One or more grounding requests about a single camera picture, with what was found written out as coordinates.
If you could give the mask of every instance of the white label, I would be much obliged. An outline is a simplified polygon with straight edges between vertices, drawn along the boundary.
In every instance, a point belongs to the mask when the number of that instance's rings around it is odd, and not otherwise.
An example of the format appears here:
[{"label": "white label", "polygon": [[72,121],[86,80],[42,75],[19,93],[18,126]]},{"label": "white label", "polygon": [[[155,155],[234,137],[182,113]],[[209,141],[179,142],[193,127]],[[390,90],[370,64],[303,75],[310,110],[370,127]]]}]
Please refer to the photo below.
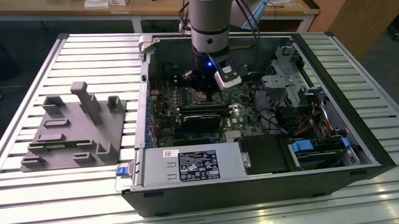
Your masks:
[{"label": "white label", "polygon": [[126,11],[112,11],[111,14],[128,14],[130,12]]},{"label": "white label", "polygon": [[165,150],[163,157],[178,157],[179,150]]}]

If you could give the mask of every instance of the metal frame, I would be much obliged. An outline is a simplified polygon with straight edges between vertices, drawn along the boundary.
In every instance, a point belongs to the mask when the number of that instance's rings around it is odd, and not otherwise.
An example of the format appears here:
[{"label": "metal frame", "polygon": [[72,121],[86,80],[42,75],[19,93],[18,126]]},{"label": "metal frame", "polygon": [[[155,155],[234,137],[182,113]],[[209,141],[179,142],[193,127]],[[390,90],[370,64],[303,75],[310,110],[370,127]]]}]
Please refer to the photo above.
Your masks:
[{"label": "metal frame", "polygon": [[[315,14],[263,15],[262,20],[301,20],[298,32],[307,32]],[[0,21],[78,21],[78,20],[130,20],[135,33],[143,33],[143,20],[178,20],[178,15],[0,15]]]},{"label": "metal frame", "polygon": [[[72,67],[76,64],[71,64],[71,55],[68,54],[74,55],[76,63],[84,65],[87,65],[88,61],[99,60],[104,54],[115,54],[116,51],[119,51],[116,55],[130,53],[130,56],[134,57],[139,53],[138,42],[132,43],[127,40],[135,36],[139,35],[70,35],[70,37],[87,37],[91,39],[104,37],[108,40],[118,37],[119,40],[116,43],[126,46],[114,48],[99,48],[100,42],[96,42],[98,47],[66,48],[60,46],[63,41],[56,41],[16,116],[0,140],[0,148],[3,150],[0,157],[0,217],[3,222],[64,222],[68,224],[147,222],[163,224],[175,224],[179,222],[191,224],[221,222],[353,224],[390,223],[398,221],[399,167],[371,180],[351,184],[329,196],[155,218],[140,217],[114,189],[116,166],[43,171],[39,173],[22,173],[16,171],[19,169],[20,156],[27,152],[26,145],[36,131],[35,125],[42,120],[43,110],[35,105],[43,102],[44,96],[38,96],[38,93],[43,94],[46,91],[55,94],[58,93],[56,91],[63,91],[63,86],[58,85],[60,82],[84,79],[91,81],[94,71],[96,70],[96,68],[86,69],[87,73],[84,76],[79,74],[79,70],[72,70],[72,68],[52,70],[51,61],[64,60],[66,62],[68,60],[67,63]],[[386,151],[397,164],[399,164],[399,122],[398,118],[390,118],[390,116],[399,114],[395,109],[397,104],[385,96],[385,91],[379,88],[379,85],[374,84],[375,81],[370,75],[363,69],[357,68],[357,66],[361,66],[359,63],[349,57],[351,56],[350,53],[337,41],[333,41],[325,33],[309,33],[302,34],[302,36],[339,88],[343,90],[358,114],[385,146]],[[98,92],[98,98],[110,94],[118,94],[123,99],[130,100],[128,120],[124,124],[124,134],[130,138],[124,138],[123,140],[126,146],[122,150],[120,161],[131,161],[135,158],[134,134],[139,95],[136,91],[127,90],[126,84],[119,81],[127,72],[124,64],[120,63],[119,67],[111,69],[107,68],[110,66],[107,63],[102,66],[100,70],[112,74],[106,75],[103,73],[104,78],[98,80],[108,81],[111,79],[114,83],[108,87],[103,84],[90,83],[88,85],[103,89],[108,88],[111,89],[110,91],[119,90],[107,93]],[[124,77],[126,80],[134,77],[135,74],[140,74],[140,67],[131,67],[130,69],[132,70],[132,74]],[[305,70],[314,84],[319,86],[309,68],[305,68]],[[44,73],[48,72],[50,76],[44,78]],[[67,95],[64,97],[66,100],[74,100]]]}]

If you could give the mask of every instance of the table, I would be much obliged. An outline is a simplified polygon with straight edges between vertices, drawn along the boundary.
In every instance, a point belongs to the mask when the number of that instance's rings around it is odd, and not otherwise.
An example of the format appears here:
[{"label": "table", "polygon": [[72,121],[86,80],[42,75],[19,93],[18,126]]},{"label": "table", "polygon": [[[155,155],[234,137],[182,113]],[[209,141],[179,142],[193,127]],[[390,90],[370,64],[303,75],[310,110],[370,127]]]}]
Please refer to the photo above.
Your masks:
[{"label": "table", "polygon": [[[291,3],[281,4],[275,9],[266,8],[263,20],[301,20],[298,32],[307,32],[319,9],[311,9],[303,0],[294,0]],[[178,20],[178,12],[182,8],[182,0],[135,0],[134,2],[134,29],[143,32],[142,20]]]},{"label": "table", "polygon": [[[399,167],[329,196],[151,218],[140,217],[115,191],[116,166],[22,173],[20,160],[42,121],[44,98],[60,94],[64,102],[78,102],[78,97],[68,92],[75,81],[88,83],[87,90],[98,100],[118,95],[128,101],[120,162],[134,159],[142,35],[84,34],[60,36],[56,40],[0,140],[2,223],[351,224],[390,222],[399,218]],[[397,103],[335,37],[325,33],[307,33],[302,37],[399,164]],[[305,67],[305,71],[318,86],[311,70]]]},{"label": "table", "polygon": [[[181,8],[182,0],[131,0],[100,10],[84,10],[84,0],[0,0],[0,21],[130,20],[142,33],[142,20],[178,20]],[[267,7],[262,19],[301,20],[298,32],[306,32],[319,12],[295,0],[285,8]]]}]

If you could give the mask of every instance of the aluminum extrusion table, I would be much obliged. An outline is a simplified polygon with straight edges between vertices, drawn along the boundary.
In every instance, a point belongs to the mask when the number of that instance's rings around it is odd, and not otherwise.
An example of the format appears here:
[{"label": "aluminum extrusion table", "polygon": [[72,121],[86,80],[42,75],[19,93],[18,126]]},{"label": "aluminum extrusion table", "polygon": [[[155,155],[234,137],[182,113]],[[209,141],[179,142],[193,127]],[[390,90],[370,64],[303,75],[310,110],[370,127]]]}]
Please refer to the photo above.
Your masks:
[{"label": "aluminum extrusion table", "polygon": [[[303,33],[359,115],[399,164],[399,107],[335,37]],[[116,166],[22,173],[20,160],[34,138],[46,96],[88,83],[98,100],[128,101],[120,161],[134,159],[142,61],[140,34],[60,36],[0,141],[0,223],[373,223],[399,218],[399,167],[329,196],[170,217],[143,218],[115,190]],[[310,79],[318,85],[313,72]]]}]

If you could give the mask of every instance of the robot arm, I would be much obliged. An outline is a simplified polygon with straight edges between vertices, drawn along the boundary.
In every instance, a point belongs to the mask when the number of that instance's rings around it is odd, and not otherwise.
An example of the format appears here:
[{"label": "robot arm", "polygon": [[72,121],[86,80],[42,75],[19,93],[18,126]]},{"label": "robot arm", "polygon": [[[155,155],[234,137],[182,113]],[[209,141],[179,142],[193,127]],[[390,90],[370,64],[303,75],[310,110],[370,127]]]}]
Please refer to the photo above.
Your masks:
[{"label": "robot arm", "polygon": [[243,0],[190,1],[194,51],[194,70],[190,75],[194,88],[206,92],[207,95],[242,82],[229,52],[230,24],[243,28],[255,26],[263,15],[267,0],[246,0],[245,2],[255,13],[249,12],[245,8],[247,15],[243,14]]}]

